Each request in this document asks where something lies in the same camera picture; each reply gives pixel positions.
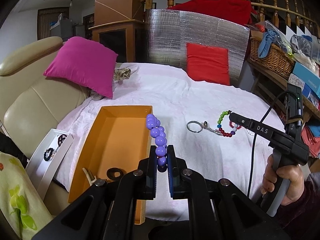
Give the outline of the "person right hand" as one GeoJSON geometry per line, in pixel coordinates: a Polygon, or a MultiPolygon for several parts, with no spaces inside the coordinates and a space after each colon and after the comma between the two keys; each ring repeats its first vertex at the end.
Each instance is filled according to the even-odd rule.
{"type": "Polygon", "coordinates": [[[289,188],[281,202],[281,205],[287,206],[296,202],[304,192],[304,175],[300,166],[288,165],[273,170],[273,155],[267,159],[267,166],[263,176],[262,186],[260,192],[265,195],[268,192],[273,192],[275,183],[278,177],[288,179],[290,181],[289,188]]]}

